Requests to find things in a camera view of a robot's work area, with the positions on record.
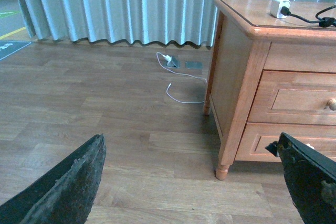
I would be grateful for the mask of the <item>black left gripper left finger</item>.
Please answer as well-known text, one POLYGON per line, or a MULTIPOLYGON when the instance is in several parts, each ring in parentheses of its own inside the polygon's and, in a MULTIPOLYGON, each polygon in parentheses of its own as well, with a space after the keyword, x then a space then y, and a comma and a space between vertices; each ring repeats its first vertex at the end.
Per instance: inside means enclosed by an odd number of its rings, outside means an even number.
POLYGON ((46 174, 1 205, 1 223, 85 223, 106 158, 95 135, 46 174))

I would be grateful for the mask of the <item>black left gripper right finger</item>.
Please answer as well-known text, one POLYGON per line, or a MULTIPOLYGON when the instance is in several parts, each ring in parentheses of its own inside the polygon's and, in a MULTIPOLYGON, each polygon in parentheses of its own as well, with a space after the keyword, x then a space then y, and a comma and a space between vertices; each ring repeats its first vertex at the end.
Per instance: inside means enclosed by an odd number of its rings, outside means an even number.
POLYGON ((335 161, 282 132, 265 147, 281 159, 285 182, 304 223, 335 223, 335 161))

